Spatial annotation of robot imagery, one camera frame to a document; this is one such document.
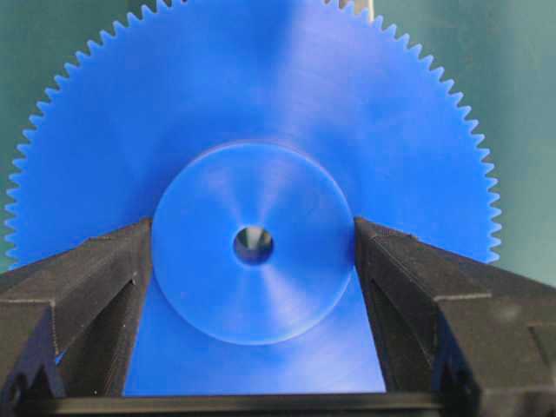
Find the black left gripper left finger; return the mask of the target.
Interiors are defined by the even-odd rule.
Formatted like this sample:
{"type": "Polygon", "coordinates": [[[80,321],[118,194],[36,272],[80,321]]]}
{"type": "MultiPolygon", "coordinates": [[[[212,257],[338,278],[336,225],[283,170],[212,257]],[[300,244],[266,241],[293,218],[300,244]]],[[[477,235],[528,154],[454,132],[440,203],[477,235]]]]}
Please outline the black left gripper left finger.
{"type": "Polygon", "coordinates": [[[1,414],[122,395],[152,274],[145,218],[1,275],[1,414]]]}

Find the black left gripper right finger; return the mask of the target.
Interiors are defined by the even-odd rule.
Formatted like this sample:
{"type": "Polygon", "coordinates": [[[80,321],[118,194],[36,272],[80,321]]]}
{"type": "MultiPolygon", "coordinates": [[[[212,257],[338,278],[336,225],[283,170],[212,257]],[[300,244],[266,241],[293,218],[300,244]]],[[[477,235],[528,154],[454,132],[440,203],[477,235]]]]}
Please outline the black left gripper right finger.
{"type": "Polygon", "coordinates": [[[461,416],[555,413],[555,290],[357,218],[355,266],[392,392],[461,416]]]}

